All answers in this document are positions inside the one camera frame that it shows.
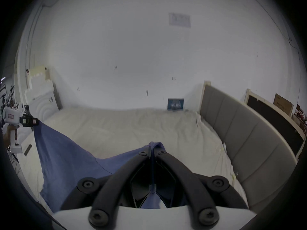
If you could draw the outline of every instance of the white device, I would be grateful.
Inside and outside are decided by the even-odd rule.
[[[20,103],[17,109],[10,108],[6,106],[2,112],[3,120],[11,125],[19,125],[21,113],[23,111],[23,104]],[[10,134],[10,150],[11,153],[22,153],[22,148],[20,144],[16,144],[15,139],[16,130],[12,130]]]

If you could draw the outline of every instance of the paper sign on wall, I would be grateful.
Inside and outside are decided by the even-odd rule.
[[[169,25],[177,25],[190,28],[190,16],[181,13],[169,13]]]

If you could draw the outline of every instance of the cardboard box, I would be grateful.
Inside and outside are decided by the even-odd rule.
[[[287,101],[285,98],[276,94],[273,104],[277,106],[279,109],[281,109],[284,113],[291,116],[293,110],[293,104],[290,101]]]

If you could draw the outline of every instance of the black screw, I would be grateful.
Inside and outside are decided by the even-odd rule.
[[[220,179],[216,179],[214,180],[213,182],[213,185],[216,186],[216,187],[221,187],[221,186],[224,186],[224,182]]]
[[[90,187],[92,187],[93,185],[94,185],[94,183],[91,182],[91,181],[86,181],[86,182],[83,183],[83,186],[86,187],[86,188],[90,188]]]
[[[141,156],[146,156],[146,155],[147,155],[147,152],[145,152],[145,151],[140,151],[138,154],[141,155]]]
[[[166,154],[166,151],[160,151],[158,152],[159,155],[163,155],[163,154]]]
[[[88,220],[94,226],[103,227],[108,224],[109,217],[103,210],[94,209],[90,212]]]
[[[219,214],[217,213],[216,209],[207,208],[199,213],[198,220],[203,225],[212,225],[219,220]]]

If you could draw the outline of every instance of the bed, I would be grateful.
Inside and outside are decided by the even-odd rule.
[[[247,203],[221,139],[196,112],[72,108],[55,113],[44,123],[97,158],[141,148],[151,141],[162,142],[165,149],[192,172],[226,177]],[[29,144],[32,148],[27,156],[18,154],[18,160],[38,202],[52,214],[40,195],[44,178],[33,133],[22,142],[23,150]]]
[[[162,142],[192,172],[226,177],[255,213],[282,190],[297,164],[286,140],[264,117],[210,82],[204,84],[198,113],[74,108],[44,123],[102,159]],[[27,156],[18,154],[21,170],[52,214],[40,195],[44,178],[33,133],[22,142],[23,152],[29,144]]]

